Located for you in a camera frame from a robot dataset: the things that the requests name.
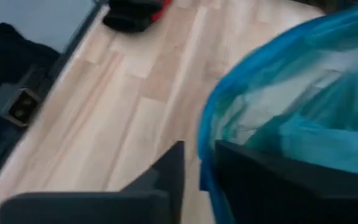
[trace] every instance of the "translucent blue bag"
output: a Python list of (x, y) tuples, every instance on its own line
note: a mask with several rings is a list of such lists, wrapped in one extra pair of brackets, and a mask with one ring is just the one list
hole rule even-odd
[(276, 37), (210, 95), (198, 136), (201, 189), (216, 222), (235, 223), (214, 176), (218, 139), (358, 173), (358, 7)]

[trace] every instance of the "red and black object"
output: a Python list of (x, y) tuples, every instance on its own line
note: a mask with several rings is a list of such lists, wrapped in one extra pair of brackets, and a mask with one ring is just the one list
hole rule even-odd
[(121, 32), (142, 32), (159, 20), (171, 0), (110, 0), (103, 23)]

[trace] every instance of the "wooden floor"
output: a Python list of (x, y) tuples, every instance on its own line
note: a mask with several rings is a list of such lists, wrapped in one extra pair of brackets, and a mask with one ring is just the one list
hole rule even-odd
[(186, 141), (182, 223), (213, 223), (198, 190), (196, 133), (210, 91), (244, 55), (321, 13), (288, 0), (175, 4), (125, 35), (102, 11), (0, 173), (0, 202), (21, 192), (120, 190)]

